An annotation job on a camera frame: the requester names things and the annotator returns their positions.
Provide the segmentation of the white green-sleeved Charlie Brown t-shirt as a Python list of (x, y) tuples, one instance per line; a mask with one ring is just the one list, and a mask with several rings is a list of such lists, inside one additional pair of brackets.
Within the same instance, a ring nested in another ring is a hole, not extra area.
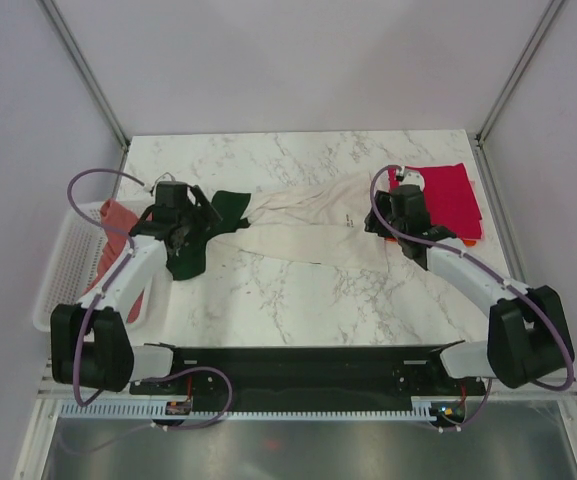
[(270, 192), (219, 190), (211, 205), (221, 221), (167, 267), (176, 281), (203, 274), (207, 245), (214, 243), (272, 259), (386, 273), (385, 241), (364, 231), (371, 180), (361, 171)]

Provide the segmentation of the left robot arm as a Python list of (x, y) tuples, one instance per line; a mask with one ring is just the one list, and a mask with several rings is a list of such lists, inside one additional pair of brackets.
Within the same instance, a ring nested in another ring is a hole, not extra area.
[(53, 379), (74, 390), (88, 387), (119, 392), (128, 384), (153, 379), (166, 393), (187, 382), (187, 369), (173, 348), (134, 346), (128, 315), (152, 278), (188, 252), (221, 221), (200, 187), (163, 181), (130, 231), (119, 258), (98, 283), (73, 304), (57, 305), (50, 316)]

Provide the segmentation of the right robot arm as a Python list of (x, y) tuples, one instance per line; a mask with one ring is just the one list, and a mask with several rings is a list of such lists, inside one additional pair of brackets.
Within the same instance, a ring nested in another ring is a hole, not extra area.
[[(454, 232), (432, 223), (416, 185), (372, 187), (370, 200), (366, 231), (395, 239), (405, 257), (456, 288), (488, 321), (486, 340), (448, 346), (426, 368), (433, 391), (449, 393), (466, 377), (495, 378), (509, 388), (532, 383), (563, 391), (572, 385), (574, 349), (554, 289), (532, 288), (469, 253)], [(544, 376), (559, 369), (565, 380), (548, 386)]]

